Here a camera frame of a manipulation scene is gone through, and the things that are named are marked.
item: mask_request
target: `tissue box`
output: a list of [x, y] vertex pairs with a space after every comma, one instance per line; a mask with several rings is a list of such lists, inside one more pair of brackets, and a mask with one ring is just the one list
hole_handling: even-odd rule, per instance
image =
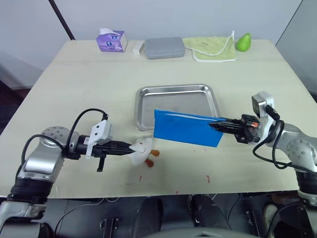
[[100, 35], [96, 38], [101, 51], [124, 52], [128, 41], [124, 31], [112, 31], [110, 29], [100, 29]]

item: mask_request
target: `green towel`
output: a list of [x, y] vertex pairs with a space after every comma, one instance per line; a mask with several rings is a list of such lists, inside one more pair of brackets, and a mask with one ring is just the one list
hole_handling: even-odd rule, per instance
[[183, 39], [185, 48], [193, 51], [193, 58], [201, 62], [236, 60], [234, 31], [229, 37], [193, 37]]

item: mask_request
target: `white wall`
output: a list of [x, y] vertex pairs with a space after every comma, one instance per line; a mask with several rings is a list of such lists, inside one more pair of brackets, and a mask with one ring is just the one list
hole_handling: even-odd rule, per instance
[[[125, 30], [128, 39], [165, 36], [225, 36], [277, 42], [300, 0], [56, 0], [77, 40], [92, 40], [100, 27]], [[0, 65], [12, 75], [10, 86], [32, 86], [68, 39], [47, 0], [0, 1]]]
[[276, 47], [317, 95], [317, 0], [303, 0]]

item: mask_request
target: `pear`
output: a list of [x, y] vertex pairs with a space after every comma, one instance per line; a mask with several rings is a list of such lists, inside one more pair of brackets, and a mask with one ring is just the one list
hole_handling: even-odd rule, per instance
[[247, 33], [236, 43], [236, 49], [241, 52], [247, 51], [251, 46], [251, 34]]

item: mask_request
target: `beige table surface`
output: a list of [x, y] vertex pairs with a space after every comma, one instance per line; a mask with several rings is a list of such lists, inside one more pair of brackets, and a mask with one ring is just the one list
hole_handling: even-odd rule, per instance
[[[100, 108], [114, 125], [114, 139], [134, 143], [149, 135], [134, 126], [137, 90], [144, 86], [204, 83], [215, 94], [222, 117], [251, 114], [251, 96], [274, 96], [281, 118], [304, 133], [317, 136], [317, 104], [269, 40], [254, 40], [238, 60], [202, 63], [191, 52], [174, 59], [147, 60], [124, 53], [100, 52], [95, 41], [69, 41], [34, 85], [0, 136], [0, 195], [14, 183], [26, 140], [50, 126], [71, 128], [80, 112]], [[100, 115], [82, 118], [77, 131], [89, 134]], [[38, 140], [31, 143], [28, 153]], [[225, 134], [217, 148], [155, 139], [160, 156], [155, 165], [134, 167], [128, 156], [107, 156], [97, 173], [98, 159], [65, 160], [51, 198], [117, 197], [193, 193], [259, 192], [297, 189], [293, 169], [278, 170], [252, 155], [252, 146]], [[269, 157], [271, 149], [260, 153]], [[277, 158], [287, 161], [282, 153]]]

